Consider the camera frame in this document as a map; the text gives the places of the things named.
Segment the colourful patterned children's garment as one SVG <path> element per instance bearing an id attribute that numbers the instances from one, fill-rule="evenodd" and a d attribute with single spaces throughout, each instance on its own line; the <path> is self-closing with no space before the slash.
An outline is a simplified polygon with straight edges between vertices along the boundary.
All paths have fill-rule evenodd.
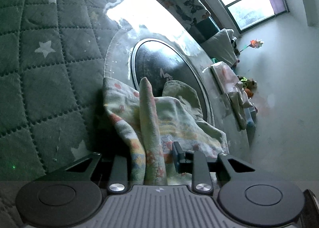
<path id="1" fill-rule="evenodd" d="M 191 175 L 176 172 L 172 144 L 209 158 L 228 152 L 226 134 L 203 119 L 196 91 L 172 80 L 160 97 L 142 78 L 140 89 L 111 77 L 103 80 L 103 106 L 131 154 L 132 185 L 190 185 Z"/>

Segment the cream cloth on table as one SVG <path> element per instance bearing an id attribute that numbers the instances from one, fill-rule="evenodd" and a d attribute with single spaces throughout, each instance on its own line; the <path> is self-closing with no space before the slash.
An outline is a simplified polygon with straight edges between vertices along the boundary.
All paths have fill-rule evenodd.
<path id="1" fill-rule="evenodd" d="M 230 98 L 239 127 L 245 130 L 248 123 L 245 109 L 253 107 L 253 104 L 249 101 L 248 94 L 244 90 L 242 83 L 237 82 L 227 95 Z"/>

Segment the pink white tissue pack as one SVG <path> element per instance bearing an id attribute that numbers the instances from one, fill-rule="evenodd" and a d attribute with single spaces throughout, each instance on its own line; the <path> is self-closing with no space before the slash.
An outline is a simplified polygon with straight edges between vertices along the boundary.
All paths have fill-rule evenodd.
<path id="1" fill-rule="evenodd" d="M 210 66 L 210 69 L 217 79 L 219 87 L 223 93 L 241 91 L 243 88 L 242 82 L 238 79 L 234 71 L 225 62 L 220 61 Z"/>

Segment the stuffed toys on sofa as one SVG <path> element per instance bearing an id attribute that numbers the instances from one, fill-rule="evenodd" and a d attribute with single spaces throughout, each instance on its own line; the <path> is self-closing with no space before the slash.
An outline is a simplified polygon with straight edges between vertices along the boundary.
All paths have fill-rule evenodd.
<path id="1" fill-rule="evenodd" d="M 243 89 L 247 93 L 248 98 L 253 98 L 253 91 L 257 88 L 257 82 L 254 79 L 247 79 L 244 76 L 237 76 L 238 79 L 243 83 Z"/>

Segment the white pillow on sofa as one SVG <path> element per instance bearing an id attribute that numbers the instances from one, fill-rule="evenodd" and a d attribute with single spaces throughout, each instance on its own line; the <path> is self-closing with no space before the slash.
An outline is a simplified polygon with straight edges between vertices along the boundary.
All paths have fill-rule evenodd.
<path id="1" fill-rule="evenodd" d="M 223 28 L 210 39 L 203 42 L 201 47 L 211 59 L 223 61 L 232 67 L 238 63 L 238 58 L 232 44 L 233 39 L 237 41 L 237 38 L 234 37 L 234 30 Z"/>

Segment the colourful pinwheel toy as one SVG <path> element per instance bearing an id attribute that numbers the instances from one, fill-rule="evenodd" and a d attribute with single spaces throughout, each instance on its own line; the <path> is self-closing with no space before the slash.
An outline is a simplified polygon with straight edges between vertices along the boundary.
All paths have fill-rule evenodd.
<path id="1" fill-rule="evenodd" d="M 245 49 L 247 48 L 252 48 L 252 49 L 258 49 L 260 47 L 262 47 L 264 44 L 264 42 L 262 40 L 251 40 L 250 43 L 245 46 L 242 50 L 240 50 L 238 53 L 240 54 L 241 52 L 243 52 Z"/>

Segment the butterfly cushion right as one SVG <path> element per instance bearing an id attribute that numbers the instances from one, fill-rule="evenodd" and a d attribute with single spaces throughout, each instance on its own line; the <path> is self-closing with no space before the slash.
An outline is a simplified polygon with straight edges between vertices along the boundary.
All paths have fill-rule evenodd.
<path id="1" fill-rule="evenodd" d="M 189 30 L 211 16 L 200 0 L 157 0 L 178 22 Z"/>

